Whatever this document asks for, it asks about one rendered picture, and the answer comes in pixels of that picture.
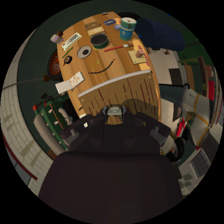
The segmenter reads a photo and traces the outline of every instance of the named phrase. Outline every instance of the red cap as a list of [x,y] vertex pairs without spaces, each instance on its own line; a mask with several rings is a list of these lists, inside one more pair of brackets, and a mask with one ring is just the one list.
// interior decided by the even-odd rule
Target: red cap
[[33,110],[35,111],[36,109],[38,109],[38,106],[37,105],[34,105],[33,106]]

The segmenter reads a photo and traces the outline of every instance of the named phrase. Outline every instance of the green pencil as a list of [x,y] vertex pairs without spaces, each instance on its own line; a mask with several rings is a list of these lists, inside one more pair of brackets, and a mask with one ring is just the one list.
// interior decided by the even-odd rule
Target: green pencil
[[73,49],[73,47],[62,57],[62,59]]

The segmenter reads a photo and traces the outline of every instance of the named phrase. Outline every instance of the blue box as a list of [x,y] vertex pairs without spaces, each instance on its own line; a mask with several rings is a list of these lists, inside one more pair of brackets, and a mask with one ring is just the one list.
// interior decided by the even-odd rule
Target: blue box
[[115,29],[115,30],[120,30],[120,24],[118,24],[118,25],[114,25],[114,29]]
[[107,26],[115,24],[115,23],[116,23],[116,21],[114,19],[109,19],[107,21],[104,21],[104,24]]

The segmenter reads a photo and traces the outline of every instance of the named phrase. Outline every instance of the wheel rim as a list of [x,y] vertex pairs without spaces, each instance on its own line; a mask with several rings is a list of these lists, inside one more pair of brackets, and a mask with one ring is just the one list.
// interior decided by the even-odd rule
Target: wheel rim
[[59,62],[57,62],[57,61],[58,61],[58,55],[57,55],[57,51],[56,51],[51,59],[51,62],[50,62],[50,72],[53,75],[56,75],[61,71]]

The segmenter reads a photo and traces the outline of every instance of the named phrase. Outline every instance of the dark blue cylinder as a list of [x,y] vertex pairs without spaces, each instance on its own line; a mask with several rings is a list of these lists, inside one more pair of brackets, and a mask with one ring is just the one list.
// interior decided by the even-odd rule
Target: dark blue cylinder
[[140,40],[145,47],[177,52],[184,50],[184,37],[176,29],[151,19],[139,18],[136,21],[135,33],[141,36]]

